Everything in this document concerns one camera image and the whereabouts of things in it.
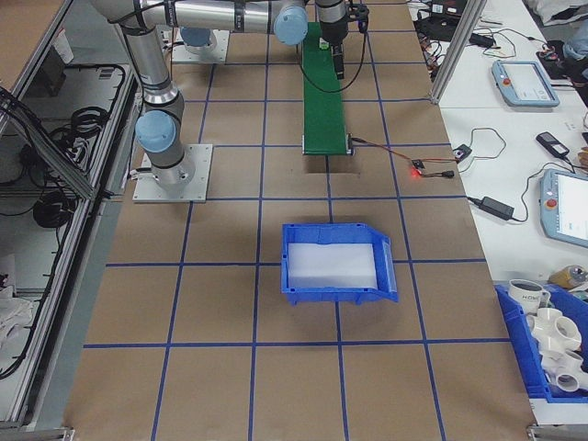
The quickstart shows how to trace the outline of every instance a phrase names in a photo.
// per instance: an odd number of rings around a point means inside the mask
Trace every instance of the blue plastic bin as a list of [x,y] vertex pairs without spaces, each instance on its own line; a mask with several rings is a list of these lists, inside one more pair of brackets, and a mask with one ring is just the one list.
[[[531,336],[523,309],[518,302],[508,296],[506,287],[496,286],[495,288],[529,398],[544,398],[548,402],[588,402],[588,392],[580,390],[564,392],[548,383],[541,367],[537,341]],[[546,285],[545,288],[551,293],[553,306],[578,326],[584,342],[581,355],[586,358],[587,351],[584,348],[588,345],[588,304],[576,299],[558,286]]]
[[[376,280],[374,288],[296,288],[288,285],[288,245],[290,243],[371,243],[374,250]],[[282,225],[282,292],[288,301],[364,301],[388,299],[398,301],[396,278],[392,265],[390,238],[364,223],[319,223]]]

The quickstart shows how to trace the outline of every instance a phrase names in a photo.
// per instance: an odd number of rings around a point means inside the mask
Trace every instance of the white pipe fitting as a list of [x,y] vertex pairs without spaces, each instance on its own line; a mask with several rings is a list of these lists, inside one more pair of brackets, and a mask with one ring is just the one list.
[[531,335],[537,339],[539,353],[545,357],[559,359],[566,349],[575,351],[582,344],[578,326],[555,308],[539,308],[537,317],[526,316]]
[[570,350],[566,350],[557,360],[548,356],[543,356],[541,360],[549,383],[566,392],[588,390],[588,374],[582,371],[582,363],[583,358]]

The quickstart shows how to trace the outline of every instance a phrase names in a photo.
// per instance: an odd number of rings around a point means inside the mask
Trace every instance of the white mug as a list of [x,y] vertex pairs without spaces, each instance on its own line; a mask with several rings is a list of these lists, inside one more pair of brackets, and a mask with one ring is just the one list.
[[541,285],[516,278],[508,282],[508,295],[516,300],[525,314],[536,314],[539,307],[547,306],[551,294]]

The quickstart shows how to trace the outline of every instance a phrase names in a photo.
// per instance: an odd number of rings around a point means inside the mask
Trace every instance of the green conveyor belt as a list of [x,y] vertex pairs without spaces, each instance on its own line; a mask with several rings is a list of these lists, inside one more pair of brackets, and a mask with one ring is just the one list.
[[[333,68],[331,51],[319,48],[321,28],[309,23],[302,45],[302,66],[310,79],[324,90],[341,87]],[[304,79],[304,154],[349,154],[341,93],[321,92]]]

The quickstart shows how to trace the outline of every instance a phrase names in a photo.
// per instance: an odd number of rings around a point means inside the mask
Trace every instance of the white lining in bin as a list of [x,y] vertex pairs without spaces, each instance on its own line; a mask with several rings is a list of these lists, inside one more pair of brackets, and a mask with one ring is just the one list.
[[378,289],[371,243],[289,243],[291,288]]

